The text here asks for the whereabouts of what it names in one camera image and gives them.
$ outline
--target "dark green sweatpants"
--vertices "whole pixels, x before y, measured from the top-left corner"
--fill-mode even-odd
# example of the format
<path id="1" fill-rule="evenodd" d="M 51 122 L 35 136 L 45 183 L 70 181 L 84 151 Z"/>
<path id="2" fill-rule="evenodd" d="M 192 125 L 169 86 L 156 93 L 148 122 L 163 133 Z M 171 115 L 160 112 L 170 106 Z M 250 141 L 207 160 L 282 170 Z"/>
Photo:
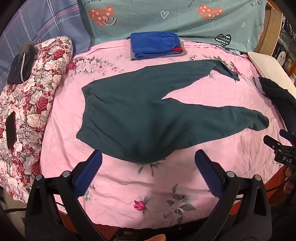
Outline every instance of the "dark green sweatpants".
<path id="1" fill-rule="evenodd" d="M 148 66 L 93 81 L 82 88 L 86 107 L 76 137 L 109 156 L 144 164 L 245 128 L 267 128 L 266 116 L 244 107 L 217 108 L 184 104 L 172 98 L 162 100 L 211 70 L 239 80 L 220 61 L 199 60 Z"/>

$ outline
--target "folded clothes stack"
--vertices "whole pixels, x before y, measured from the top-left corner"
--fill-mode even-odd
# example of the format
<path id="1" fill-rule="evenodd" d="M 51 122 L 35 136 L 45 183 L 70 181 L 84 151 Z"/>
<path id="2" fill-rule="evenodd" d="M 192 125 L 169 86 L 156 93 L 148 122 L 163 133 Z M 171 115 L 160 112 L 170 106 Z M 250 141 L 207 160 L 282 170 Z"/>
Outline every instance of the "folded clothes stack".
<path id="1" fill-rule="evenodd" d="M 170 31 L 131 34 L 131 60 L 176 57 L 186 54 L 179 36 Z"/>

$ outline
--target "human hand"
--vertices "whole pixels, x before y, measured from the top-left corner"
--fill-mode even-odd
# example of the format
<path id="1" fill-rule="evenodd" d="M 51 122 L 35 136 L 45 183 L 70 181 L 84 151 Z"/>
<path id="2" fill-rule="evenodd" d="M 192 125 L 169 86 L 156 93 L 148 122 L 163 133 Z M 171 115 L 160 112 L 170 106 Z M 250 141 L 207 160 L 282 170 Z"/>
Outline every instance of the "human hand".
<path id="1" fill-rule="evenodd" d="M 159 235 L 156 235 L 154 237 L 152 237 L 151 239 L 148 239 L 146 241 L 165 241 L 166 240 L 166 237 L 164 234 L 159 234 Z"/>
<path id="2" fill-rule="evenodd" d="M 285 180 L 287 180 L 289 177 L 292 176 L 293 173 L 292 173 L 292 170 L 290 168 L 288 168 L 286 170 L 285 174 L 286 174 L 286 179 Z M 294 183 L 292 183 L 290 181 L 286 182 L 285 186 L 284 186 L 284 193 L 285 194 L 290 194 L 292 192 L 292 190 L 294 189 L 294 187 L 295 187 Z"/>

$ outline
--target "folded blue clothing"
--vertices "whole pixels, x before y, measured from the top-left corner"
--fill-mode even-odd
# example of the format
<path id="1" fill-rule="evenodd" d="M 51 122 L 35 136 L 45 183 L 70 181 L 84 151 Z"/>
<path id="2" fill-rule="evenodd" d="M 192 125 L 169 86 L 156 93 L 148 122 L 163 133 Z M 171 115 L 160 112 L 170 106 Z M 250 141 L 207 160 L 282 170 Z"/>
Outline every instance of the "folded blue clothing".
<path id="1" fill-rule="evenodd" d="M 131 34 L 131 48 L 136 59 L 176 54 L 179 52 L 172 49 L 180 46 L 178 35 L 170 31 Z"/>

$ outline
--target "blue gripper pad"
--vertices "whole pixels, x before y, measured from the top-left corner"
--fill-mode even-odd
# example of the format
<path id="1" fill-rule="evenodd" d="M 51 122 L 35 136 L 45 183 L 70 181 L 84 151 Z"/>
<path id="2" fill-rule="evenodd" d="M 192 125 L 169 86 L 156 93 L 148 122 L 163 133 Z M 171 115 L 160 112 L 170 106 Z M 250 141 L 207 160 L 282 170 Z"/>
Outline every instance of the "blue gripper pad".
<path id="1" fill-rule="evenodd" d="M 288 140 L 292 144 L 292 146 L 295 146 L 296 145 L 296 143 L 295 143 L 296 142 L 295 136 L 292 133 L 287 132 L 287 131 L 281 129 L 279 131 L 279 135 L 281 137 L 285 138 L 286 140 Z"/>
<path id="2" fill-rule="evenodd" d="M 219 198 L 223 197 L 223 181 L 212 165 L 212 161 L 208 158 L 203 150 L 195 153 L 195 164 L 204 178 L 211 193 Z"/>
<path id="3" fill-rule="evenodd" d="M 85 168 L 74 182 L 74 195 L 76 198 L 81 197 L 86 193 L 91 181 L 94 179 L 94 176 L 102 165 L 102 160 L 102 153 L 97 150 L 89 157 Z"/>

